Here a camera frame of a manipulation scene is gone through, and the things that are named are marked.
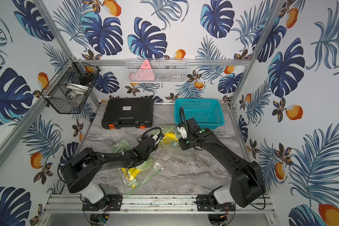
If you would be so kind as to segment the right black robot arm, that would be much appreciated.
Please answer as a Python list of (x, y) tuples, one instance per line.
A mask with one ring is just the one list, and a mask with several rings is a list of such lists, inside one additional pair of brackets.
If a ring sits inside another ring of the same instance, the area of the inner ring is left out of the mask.
[(209, 128), (200, 128), (194, 118), (180, 120), (178, 131), (181, 149), (199, 148), (210, 153), (231, 174), (230, 186), (220, 186), (209, 193), (213, 208), (234, 202), (246, 207), (258, 198), (264, 198), (266, 188), (260, 165), (249, 162), (225, 146)]

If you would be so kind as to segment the zip-top bag with bananas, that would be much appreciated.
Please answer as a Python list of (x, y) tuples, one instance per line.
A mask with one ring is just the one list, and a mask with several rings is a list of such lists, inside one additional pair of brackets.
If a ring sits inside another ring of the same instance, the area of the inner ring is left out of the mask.
[(137, 176), (137, 185), (135, 188), (127, 187), (124, 182), (124, 173), (121, 170), (122, 168), (117, 168), (114, 170), (116, 175), (116, 182), (112, 187), (116, 188), (117, 194), (122, 194), (126, 197), (136, 193), (140, 188), (144, 187), (149, 183), (153, 178), (155, 178), (162, 170), (163, 167), (152, 157), (149, 160), (145, 161), (143, 164), (135, 167), (141, 170)]

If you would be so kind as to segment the yellow bananas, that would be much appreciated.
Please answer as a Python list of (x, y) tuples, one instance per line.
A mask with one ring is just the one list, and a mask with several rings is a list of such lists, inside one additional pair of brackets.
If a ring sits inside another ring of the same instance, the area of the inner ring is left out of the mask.
[(124, 182), (127, 187), (135, 188), (137, 185), (137, 176), (141, 172), (138, 168), (122, 168), (121, 169), (124, 173)]

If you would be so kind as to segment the zip-top bag green print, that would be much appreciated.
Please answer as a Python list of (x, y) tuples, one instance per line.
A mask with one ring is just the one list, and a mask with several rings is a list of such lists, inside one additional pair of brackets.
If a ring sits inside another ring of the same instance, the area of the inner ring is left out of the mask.
[(164, 138), (159, 143), (159, 147), (166, 150), (169, 155), (192, 155), (195, 153), (194, 148), (182, 150), (179, 145), (179, 139), (182, 135), (177, 130), (176, 125), (160, 125)]

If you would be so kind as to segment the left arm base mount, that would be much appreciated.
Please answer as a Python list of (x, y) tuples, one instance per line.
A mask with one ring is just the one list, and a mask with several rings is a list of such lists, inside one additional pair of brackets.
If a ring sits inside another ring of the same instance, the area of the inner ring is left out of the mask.
[(83, 211), (120, 211), (122, 205), (122, 195), (105, 195), (96, 203), (91, 203), (88, 198), (84, 198)]

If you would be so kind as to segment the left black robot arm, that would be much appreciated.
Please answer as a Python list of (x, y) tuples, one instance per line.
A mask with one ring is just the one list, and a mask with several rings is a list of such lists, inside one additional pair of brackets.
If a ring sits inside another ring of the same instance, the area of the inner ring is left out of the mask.
[(92, 180), (102, 170), (114, 168), (135, 168), (149, 160), (150, 154), (157, 150), (163, 134), (144, 136), (131, 150), (121, 153), (100, 153), (86, 148), (71, 158), (61, 168), (61, 173), (70, 193), (79, 193), (92, 204), (105, 196), (104, 191)]

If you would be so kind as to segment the yellow banana from bag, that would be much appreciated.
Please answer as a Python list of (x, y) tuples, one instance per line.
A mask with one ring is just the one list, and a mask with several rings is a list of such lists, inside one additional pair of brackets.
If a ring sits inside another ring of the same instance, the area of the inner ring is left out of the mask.
[(161, 141), (162, 144), (167, 144), (167, 143), (171, 143), (171, 142), (177, 142), (178, 139), (176, 137), (176, 134), (175, 133), (171, 133), (171, 132), (168, 132), (165, 134), (165, 137), (164, 139)]

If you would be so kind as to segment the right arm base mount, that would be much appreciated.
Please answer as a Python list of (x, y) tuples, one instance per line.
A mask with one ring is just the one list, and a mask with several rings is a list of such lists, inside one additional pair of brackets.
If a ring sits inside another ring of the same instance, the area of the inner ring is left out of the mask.
[(198, 195), (194, 201), (197, 205), (198, 211), (215, 211), (215, 212), (227, 212), (235, 211), (235, 204), (233, 202), (227, 202), (220, 204), (216, 201), (212, 195)]

